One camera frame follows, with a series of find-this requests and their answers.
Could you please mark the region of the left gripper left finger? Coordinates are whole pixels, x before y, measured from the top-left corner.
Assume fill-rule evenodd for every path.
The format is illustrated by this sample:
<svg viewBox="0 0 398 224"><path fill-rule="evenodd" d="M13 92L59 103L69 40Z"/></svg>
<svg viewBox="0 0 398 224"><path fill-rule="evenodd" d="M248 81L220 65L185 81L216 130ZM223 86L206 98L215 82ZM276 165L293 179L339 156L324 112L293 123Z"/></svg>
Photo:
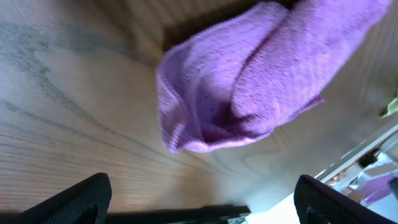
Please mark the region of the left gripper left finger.
<svg viewBox="0 0 398 224"><path fill-rule="evenodd" d="M19 223L104 224L112 197L108 174L97 173L22 212Z"/></svg>

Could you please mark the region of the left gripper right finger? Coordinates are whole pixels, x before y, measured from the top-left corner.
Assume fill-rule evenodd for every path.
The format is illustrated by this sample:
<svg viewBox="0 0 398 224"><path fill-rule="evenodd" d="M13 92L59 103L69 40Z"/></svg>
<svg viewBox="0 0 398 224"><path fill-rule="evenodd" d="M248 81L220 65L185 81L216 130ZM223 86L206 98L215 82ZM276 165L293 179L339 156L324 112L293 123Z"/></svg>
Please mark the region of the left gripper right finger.
<svg viewBox="0 0 398 224"><path fill-rule="evenodd" d="M294 190L300 224L395 224L309 175Z"/></svg>

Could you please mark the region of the purple microfiber cloth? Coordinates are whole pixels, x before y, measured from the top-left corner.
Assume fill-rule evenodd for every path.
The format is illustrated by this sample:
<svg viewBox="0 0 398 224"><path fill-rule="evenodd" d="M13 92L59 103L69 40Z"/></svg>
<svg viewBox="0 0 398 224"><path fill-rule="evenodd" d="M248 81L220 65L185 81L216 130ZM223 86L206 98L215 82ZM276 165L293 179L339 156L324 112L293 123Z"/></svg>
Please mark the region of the purple microfiber cloth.
<svg viewBox="0 0 398 224"><path fill-rule="evenodd" d="M165 53L156 71L173 153L245 146L322 102L391 0L261 1Z"/></svg>

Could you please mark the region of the crumpled green microfiber cloth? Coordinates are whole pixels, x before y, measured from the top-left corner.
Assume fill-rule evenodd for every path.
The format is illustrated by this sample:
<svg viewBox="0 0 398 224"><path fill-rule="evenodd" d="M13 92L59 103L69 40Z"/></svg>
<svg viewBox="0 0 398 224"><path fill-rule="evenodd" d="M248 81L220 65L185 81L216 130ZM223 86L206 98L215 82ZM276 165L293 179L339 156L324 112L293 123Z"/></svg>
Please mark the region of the crumpled green microfiber cloth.
<svg viewBox="0 0 398 224"><path fill-rule="evenodd" d="M392 114L394 114L395 112L397 112L397 108L398 108L398 91L396 91L395 97L385 106L383 107L383 109L381 110L381 112L379 113L378 117L379 118L385 118L388 117Z"/></svg>

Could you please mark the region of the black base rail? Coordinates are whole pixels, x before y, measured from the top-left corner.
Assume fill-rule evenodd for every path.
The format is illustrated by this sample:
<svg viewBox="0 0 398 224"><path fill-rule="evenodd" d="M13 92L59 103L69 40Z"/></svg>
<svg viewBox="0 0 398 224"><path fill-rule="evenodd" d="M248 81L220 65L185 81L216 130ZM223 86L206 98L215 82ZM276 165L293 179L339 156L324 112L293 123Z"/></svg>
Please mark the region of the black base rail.
<svg viewBox="0 0 398 224"><path fill-rule="evenodd" d="M215 205L195 209L109 213L105 224L229 224L243 223L250 214L247 206Z"/></svg>

